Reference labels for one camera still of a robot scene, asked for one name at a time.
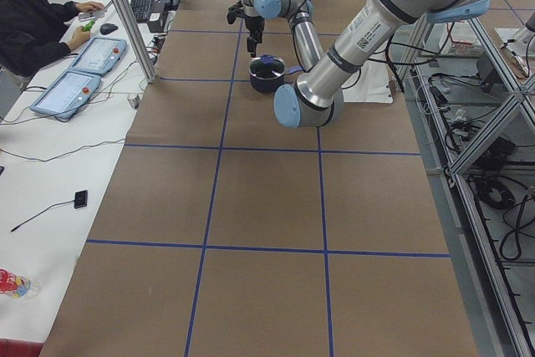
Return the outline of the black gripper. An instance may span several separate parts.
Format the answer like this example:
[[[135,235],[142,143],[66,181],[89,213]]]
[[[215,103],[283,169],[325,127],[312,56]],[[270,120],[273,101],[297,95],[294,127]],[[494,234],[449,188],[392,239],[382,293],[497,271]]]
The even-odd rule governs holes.
[[[252,58],[255,58],[257,56],[257,46],[260,44],[259,35],[262,35],[264,30],[264,18],[261,16],[246,16],[245,25],[250,33],[247,37],[247,52]]]

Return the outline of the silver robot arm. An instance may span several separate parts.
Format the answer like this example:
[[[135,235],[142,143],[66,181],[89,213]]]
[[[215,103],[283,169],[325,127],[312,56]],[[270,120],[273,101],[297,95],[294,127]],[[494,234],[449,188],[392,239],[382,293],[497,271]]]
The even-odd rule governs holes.
[[[426,16],[429,23],[449,23],[484,14],[491,0],[367,0],[328,50],[322,50],[307,0],[242,0],[246,18],[264,22],[285,18],[293,30],[303,64],[292,85],[274,95],[274,114],[289,128],[321,127],[336,120],[343,105],[343,85],[397,28]]]

